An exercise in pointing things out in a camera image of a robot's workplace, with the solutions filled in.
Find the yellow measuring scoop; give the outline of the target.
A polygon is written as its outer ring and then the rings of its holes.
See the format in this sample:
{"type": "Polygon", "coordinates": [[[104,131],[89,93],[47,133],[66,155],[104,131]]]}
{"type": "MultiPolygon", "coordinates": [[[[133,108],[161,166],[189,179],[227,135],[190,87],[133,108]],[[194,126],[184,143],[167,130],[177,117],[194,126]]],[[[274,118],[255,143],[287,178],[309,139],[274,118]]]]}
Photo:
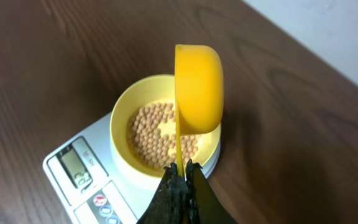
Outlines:
{"type": "Polygon", "coordinates": [[[224,81],[218,53],[207,45],[177,44],[174,89],[178,175],[184,177],[181,137],[210,133],[222,120],[224,81]]]}

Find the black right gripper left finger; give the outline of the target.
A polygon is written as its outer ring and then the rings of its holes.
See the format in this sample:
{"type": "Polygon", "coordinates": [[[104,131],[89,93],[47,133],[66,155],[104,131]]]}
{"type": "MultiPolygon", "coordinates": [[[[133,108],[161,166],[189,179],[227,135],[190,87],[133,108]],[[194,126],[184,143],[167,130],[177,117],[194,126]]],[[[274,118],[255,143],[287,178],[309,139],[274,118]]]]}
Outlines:
{"type": "Polygon", "coordinates": [[[146,211],[137,224],[181,224],[185,215],[188,187],[178,175],[178,166],[172,162],[165,166],[164,175],[146,211]]]}

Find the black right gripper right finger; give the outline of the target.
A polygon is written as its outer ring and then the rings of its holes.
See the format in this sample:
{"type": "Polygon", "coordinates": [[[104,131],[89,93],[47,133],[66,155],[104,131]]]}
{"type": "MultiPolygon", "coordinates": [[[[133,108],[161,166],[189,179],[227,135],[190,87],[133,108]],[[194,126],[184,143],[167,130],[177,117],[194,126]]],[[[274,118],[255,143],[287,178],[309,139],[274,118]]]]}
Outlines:
{"type": "Polygon", "coordinates": [[[190,159],[186,164],[186,209],[191,224],[236,224],[237,222],[222,206],[202,167],[190,159]]]}

